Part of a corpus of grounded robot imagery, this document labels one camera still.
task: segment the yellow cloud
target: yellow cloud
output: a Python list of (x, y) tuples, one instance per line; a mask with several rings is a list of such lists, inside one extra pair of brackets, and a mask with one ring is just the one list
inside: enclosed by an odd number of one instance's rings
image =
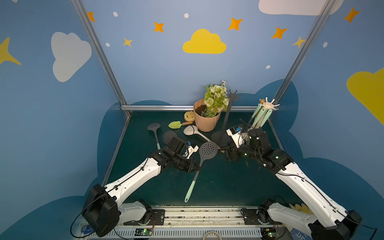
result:
[(351, 94), (361, 102), (382, 124), (384, 108), (381, 106), (384, 92), (384, 68), (376, 73), (357, 72), (347, 81)]
[(223, 53), (227, 46), (221, 42), (220, 36), (210, 33), (207, 29), (199, 29), (193, 33), (191, 40), (183, 45), (186, 53)]

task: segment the black stand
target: black stand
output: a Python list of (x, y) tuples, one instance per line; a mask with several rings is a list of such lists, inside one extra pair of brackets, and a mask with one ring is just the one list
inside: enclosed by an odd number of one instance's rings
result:
[(229, 90), (229, 103), (227, 107), (227, 112), (225, 113), (223, 127), (221, 131), (214, 132), (212, 134), (212, 142), (216, 143), (219, 147), (226, 147), (228, 143), (232, 141), (232, 138), (228, 136), (226, 132), (226, 125), (228, 121), (229, 112), (231, 111), (232, 103), (233, 101), (238, 99), (238, 96), (236, 95), (237, 90), (234, 93), (231, 93), (231, 90)]

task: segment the mint green handle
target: mint green handle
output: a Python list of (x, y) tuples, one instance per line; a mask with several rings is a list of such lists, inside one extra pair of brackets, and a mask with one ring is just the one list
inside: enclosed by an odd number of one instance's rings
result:
[(187, 195), (185, 196), (184, 202), (188, 202), (189, 198), (191, 197), (193, 187), (195, 186), (196, 181), (192, 181), (191, 186), (188, 189)]
[(257, 106), (256, 110), (252, 114), (252, 118), (254, 118), (256, 116), (257, 112), (260, 110), (261, 107), (262, 107), (262, 105), (259, 103), (259, 105)]
[(253, 121), (252, 127), (255, 127), (260, 118), (264, 115), (265, 107), (262, 107)]
[(262, 123), (260, 124), (260, 127), (263, 127), (264, 123), (268, 120), (268, 118), (271, 115), (271, 113), (272, 113), (272, 109), (269, 109), (268, 112), (266, 113)]

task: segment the soil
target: soil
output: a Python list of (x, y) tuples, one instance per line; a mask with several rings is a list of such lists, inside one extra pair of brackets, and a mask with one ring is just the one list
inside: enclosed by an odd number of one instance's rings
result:
[(195, 109), (195, 112), (201, 116), (201, 113), (205, 111), (206, 105), (201, 105), (200, 107)]

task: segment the cloud decal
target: cloud decal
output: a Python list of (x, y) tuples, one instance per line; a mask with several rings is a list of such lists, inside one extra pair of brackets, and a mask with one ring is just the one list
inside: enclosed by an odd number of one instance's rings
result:
[(382, 124), (384, 124), (384, 108), (382, 102), (384, 91), (384, 68), (376, 73), (357, 72), (347, 80), (347, 88), (351, 94), (363, 104)]
[[(344, 0), (336, 0), (331, 14), (336, 12)], [(266, 14), (319, 15), (326, 0), (260, 0), (259, 9)]]
[(53, 74), (60, 82), (68, 81), (91, 57), (91, 45), (76, 34), (56, 32), (52, 35), (51, 47), (56, 60)]
[(191, 40), (183, 45), (186, 53), (223, 53), (227, 46), (221, 42), (219, 35), (210, 33), (207, 29), (199, 29), (193, 33)]

